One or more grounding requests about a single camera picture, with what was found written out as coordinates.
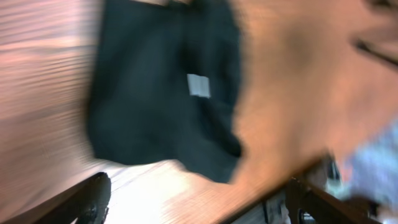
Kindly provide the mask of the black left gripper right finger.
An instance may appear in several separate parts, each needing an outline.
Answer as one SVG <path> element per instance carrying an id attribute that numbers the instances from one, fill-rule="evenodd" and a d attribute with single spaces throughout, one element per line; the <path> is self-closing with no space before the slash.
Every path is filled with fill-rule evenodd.
<path id="1" fill-rule="evenodd" d="M 293 224 L 303 224 L 304 213 L 317 224 L 381 224 L 303 180 L 290 179 L 285 193 L 286 207 Z"/>

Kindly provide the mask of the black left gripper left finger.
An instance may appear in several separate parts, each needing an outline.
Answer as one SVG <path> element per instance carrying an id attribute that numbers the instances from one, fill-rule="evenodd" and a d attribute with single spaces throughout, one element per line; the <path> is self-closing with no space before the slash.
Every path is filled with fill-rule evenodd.
<path id="1" fill-rule="evenodd" d="M 98 172 L 2 224 L 104 224 L 110 197 L 111 179 Z"/>

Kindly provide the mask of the black t-shirt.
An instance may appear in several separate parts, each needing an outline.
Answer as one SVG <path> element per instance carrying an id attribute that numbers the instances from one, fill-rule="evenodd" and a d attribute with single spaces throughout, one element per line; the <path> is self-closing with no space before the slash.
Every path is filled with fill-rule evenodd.
<path id="1" fill-rule="evenodd" d="M 228 1 L 105 1 L 86 120 L 94 156 L 175 160 L 229 182 L 243 151 L 233 133 L 241 78 Z"/>

